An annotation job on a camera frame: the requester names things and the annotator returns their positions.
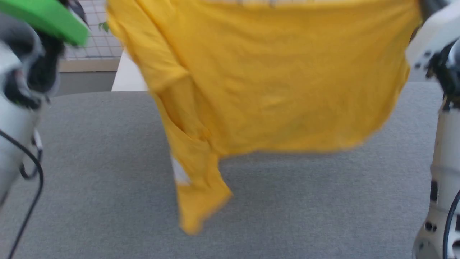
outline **green gripper pad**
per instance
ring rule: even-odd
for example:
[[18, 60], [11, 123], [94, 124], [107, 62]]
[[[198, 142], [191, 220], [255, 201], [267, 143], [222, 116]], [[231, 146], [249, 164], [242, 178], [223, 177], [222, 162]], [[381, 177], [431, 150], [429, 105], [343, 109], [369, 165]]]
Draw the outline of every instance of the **green gripper pad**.
[[57, 0], [0, 0], [0, 12], [74, 46], [84, 45], [89, 36], [82, 19]]

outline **white tiled wall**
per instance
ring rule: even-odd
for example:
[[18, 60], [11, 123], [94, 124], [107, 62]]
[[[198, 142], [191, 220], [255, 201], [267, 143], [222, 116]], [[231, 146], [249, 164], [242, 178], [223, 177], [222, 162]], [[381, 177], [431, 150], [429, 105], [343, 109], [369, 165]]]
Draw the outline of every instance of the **white tiled wall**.
[[68, 47], [65, 54], [66, 60], [101, 60], [119, 59], [123, 52], [120, 42], [103, 29], [99, 23], [106, 20], [105, 0], [80, 0], [85, 9], [86, 21], [91, 29], [91, 37], [85, 47]]

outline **gray fabric mat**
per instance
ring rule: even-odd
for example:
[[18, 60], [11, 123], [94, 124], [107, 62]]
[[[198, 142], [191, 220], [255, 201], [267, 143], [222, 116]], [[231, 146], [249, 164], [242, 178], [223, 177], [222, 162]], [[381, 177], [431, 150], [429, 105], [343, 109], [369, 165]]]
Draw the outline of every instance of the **gray fabric mat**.
[[[146, 93], [62, 96], [44, 117], [45, 189], [16, 259], [402, 259], [429, 205], [441, 92], [410, 85], [354, 151], [222, 162], [234, 191], [194, 237], [178, 227], [168, 144]], [[0, 214], [0, 258], [32, 200], [20, 179]]]

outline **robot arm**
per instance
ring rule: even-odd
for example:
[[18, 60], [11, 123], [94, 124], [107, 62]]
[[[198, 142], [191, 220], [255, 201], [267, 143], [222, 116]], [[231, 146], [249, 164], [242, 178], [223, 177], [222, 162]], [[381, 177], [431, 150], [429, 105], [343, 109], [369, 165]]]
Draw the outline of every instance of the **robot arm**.
[[[19, 174], [31, 179], [38, 173], [40, 180], [10, 259], [43, 187], [41, 141], [35, 127], [48, 96], [58, 88], [64, 43], [83, 45], [89, 29], [83, 9], [75, 1], [0, 0], [0, 11], [0, 209]], [[38, 158], [30, 151], [32, 147], [39, 150]], [[23, 168], [26, 155], [36, 164], [31, 175]]]
[[430, 208], [414, 242], [415, 259], [460, 258], [460, 1], [420, 0], [424, 24], [406, 50], [414, 70], [436, 77], [439, 111]]

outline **yellow t-shirt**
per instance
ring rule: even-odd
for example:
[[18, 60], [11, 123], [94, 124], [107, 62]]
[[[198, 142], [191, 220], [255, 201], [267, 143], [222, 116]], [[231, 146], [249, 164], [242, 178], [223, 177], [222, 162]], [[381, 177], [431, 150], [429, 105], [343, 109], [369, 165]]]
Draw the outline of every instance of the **yellow t-shirt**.
[[379, 130], [420, 24], [418, 0], [109, 0], [107, 11], [187, 174], [177, 190], [189, 234], [231, 196], [220, 158], [344, 150]]

